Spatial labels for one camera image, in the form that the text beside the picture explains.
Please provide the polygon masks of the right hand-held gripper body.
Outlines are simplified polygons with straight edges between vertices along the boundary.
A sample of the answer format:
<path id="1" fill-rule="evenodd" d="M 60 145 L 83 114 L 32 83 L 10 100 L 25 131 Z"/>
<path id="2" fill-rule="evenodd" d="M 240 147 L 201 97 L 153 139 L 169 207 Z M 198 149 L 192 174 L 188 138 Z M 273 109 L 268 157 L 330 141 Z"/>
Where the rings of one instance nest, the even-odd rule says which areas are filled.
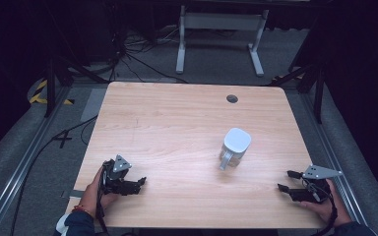
<path id="1" fill-rule="evenodd" d="M 291 189 L 294 195 L 291 196 L 294 202 L 311 202 L 321 204 L 331 195 L 328 178 L 342 176 L 343 172 L 318 165 L 311 164 L 302 172 L 303 189 Z"/>

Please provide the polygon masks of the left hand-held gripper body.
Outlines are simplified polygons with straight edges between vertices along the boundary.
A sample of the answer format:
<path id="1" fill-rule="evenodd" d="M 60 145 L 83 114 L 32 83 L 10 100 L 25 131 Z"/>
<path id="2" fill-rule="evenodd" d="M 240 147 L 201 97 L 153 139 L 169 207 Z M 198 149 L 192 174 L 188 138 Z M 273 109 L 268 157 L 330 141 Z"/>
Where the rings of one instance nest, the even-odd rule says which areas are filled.
<path id="1" fill-rule="evenodd" d="M 101 188 L 105 195 L 119 194 L 124 196 L 128 189 L 141 188 L 134 181 L 126 181 L 125 176 L 132 165 L 121 155 L 117 154 L 114 159 L 106 161 L 103 165 Z"/>

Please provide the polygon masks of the white mug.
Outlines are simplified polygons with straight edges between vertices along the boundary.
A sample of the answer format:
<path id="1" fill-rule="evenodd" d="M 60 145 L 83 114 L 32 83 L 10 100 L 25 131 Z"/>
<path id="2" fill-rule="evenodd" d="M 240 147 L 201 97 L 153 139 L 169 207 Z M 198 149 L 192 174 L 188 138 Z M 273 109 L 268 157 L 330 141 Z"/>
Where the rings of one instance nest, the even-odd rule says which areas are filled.
<path id="1" fill-rule="evenodd" d="M 236 167 L 251 144 L 251 136 L 240 128 L 231 128 L 223 139 L 220 152 L 220 170 Z"/>

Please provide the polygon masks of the person's left hand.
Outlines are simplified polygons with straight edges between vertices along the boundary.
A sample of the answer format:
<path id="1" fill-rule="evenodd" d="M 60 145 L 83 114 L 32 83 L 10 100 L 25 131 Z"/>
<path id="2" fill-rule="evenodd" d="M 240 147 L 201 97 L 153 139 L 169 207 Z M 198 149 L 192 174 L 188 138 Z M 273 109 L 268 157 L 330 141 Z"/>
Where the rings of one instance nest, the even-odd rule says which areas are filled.
<path id="1" fill-rule="evenodd" d="M 96 203 L 100 202 L 103 209 L 106 209 L 109 205 L 118 200 L 118 196 L 115 194 L 103 195 L 101 199 L 98 197 L 98 186 L 102 168 L 98 170 L 92 182 L 87 186 L 79 201 L 79 209 L 87 214 L 95 217 L 96 215 Z"/>

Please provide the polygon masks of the black metal stand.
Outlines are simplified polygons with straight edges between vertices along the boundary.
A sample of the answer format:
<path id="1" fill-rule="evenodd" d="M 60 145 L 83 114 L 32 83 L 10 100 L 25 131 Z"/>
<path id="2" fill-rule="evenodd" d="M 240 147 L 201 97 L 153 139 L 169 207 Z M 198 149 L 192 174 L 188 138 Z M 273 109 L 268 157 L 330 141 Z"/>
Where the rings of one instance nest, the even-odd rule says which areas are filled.
<path id="1" fill-rule="evenodd" d="M 324 66 L 321 63 L 300 67 L 285 76 L 276 76 L 269 83 L 269 87 L 279 87 L 282 84 L 291 81 L 299 76 L 302 77 L 300 83 L 296 86 L 296 89 L 299 93 L 308 93 L 312 89 L 312 87 L 315 87 L 313 114 L 316 118 L 316 121 L 321 124 L 322 99 L 325 82 Z"/>
<path id="2" fill-rule="evenodd" d="M 56 81 L 59 81 L 62 87 L 69 87 L 73 83 L 73 77 L 69 68 L 75 69 L 79 74 L 90 78 L 98 84 L 108 84 L 97 74 L 86 69 L 77 63 L 71 62 L 60 55 L 52 55 L 47 62 L 44 78 L 47 80 L 47 105 L 44 117 L 48 118 L 56 106 Z"/>

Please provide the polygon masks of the aluminium floor rail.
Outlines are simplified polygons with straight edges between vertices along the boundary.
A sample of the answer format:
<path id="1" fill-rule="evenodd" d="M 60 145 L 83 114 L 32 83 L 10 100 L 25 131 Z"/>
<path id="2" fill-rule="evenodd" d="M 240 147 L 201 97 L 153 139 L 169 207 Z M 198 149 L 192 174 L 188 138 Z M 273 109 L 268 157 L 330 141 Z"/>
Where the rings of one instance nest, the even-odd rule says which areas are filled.
<path id="1" fill-rule="evenodd" d="M 337 159 L 337 156 L 328 139 L 323 125 L 319 124 L 314 116 L 313 103 L 311 101 L 311 98 L 306 94 L 301 94 L 300 99 L 303 103 L 304 110 L 306 111 L 308 118 L 311 120 L 312 127 L 317 133 L 318 140 L 322 143 L 322 147 L 326 155 L 327 167 L 342 171 L 343 168 L 341 167 L 341 164 Z M 361 211 L 360 205 L 357 202 L 354 191 L 352 190 L 347 177 L 345 175 L 341 177 L 335 177 L 334 182 L 339 188 L 339 194 L 341 195 L 351 218 L 361 224 L 366 225 L 367 221 Z"/>
<path id="2" fill-rule="evenodd" d="M 69 87 L 57 89 L 55 107 L 47 118 L 44 117 L 46 108 L 34 105 L 1 141 L 0 222 L 18 195 L 27 171 L 38 154 L 44 136 L 69 91 Z"/>

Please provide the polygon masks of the white metal table frame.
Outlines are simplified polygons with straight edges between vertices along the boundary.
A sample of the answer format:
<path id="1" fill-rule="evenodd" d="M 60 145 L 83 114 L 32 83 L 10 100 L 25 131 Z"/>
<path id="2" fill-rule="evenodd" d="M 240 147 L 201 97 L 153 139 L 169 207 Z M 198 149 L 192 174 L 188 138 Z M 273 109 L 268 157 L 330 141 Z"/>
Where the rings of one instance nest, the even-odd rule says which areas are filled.
<path id="1" fill-rule="evenodd" d="M 259 15 L 220 14 L 220 13 L 193 13 L 187 12 L 186 7 L 180 7 L 179 17 L 179 46 L 175 72 L 182 74 L 185 64 L 185 31 L 186 30 L 249 30 L 255 31 L 256 36 L 247 48 L 257 77 L 264 76 L 258 47 L 265 30 L 269 11 L 264 10 Z"/>

